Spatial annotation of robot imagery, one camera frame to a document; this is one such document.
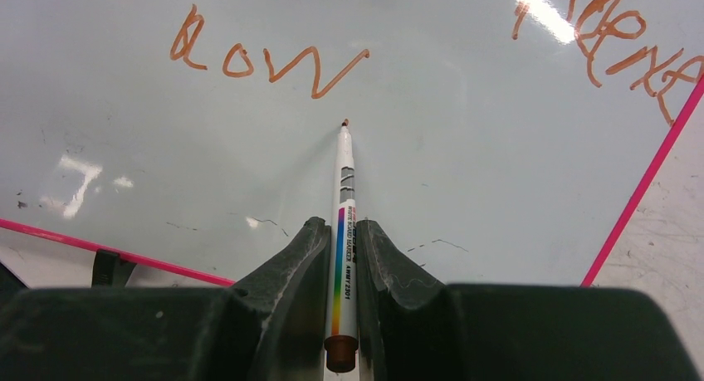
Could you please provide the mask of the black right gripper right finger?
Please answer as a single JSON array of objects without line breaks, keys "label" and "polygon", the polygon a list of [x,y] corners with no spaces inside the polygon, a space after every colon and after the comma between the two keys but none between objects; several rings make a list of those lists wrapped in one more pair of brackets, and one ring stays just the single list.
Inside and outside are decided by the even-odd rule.
[{"label": "black right gripper right finger", "polygon": [[356,226],[363,380],[696,380],[663,310],[634,290],[444,284],[375,221]]}]

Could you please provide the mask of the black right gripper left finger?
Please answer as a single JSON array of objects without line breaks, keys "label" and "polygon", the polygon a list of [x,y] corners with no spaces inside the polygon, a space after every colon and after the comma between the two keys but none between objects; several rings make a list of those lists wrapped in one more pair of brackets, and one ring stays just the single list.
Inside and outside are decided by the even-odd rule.
[{"label": "black right gripper left finger", "polygon": [[220,288],[52,288],[1,311],[4,380],[321,380],[330,227]]}]

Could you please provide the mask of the whiteboard with pink frame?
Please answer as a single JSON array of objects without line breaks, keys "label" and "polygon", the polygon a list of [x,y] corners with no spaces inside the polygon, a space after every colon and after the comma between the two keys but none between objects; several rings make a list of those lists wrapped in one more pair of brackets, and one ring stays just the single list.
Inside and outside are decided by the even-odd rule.
[{"label": "whiteboard with pink frame", "polygon": [[1,0],[1,216],[240,279],[358,218],[444,281],[584,279],[703,0]]}]

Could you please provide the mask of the white whiteboard marker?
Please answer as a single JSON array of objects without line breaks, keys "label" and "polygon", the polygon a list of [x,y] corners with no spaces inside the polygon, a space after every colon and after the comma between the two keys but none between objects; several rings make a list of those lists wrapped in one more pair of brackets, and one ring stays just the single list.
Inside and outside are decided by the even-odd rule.
[{"label": "white whiteboard marker", "polygon": [[348,120],[341,123],[337,137],[325,318],[325,364],[329,371],[338,374],[355,369],[356,352],[359,347],[355,166],[349,123]]}]

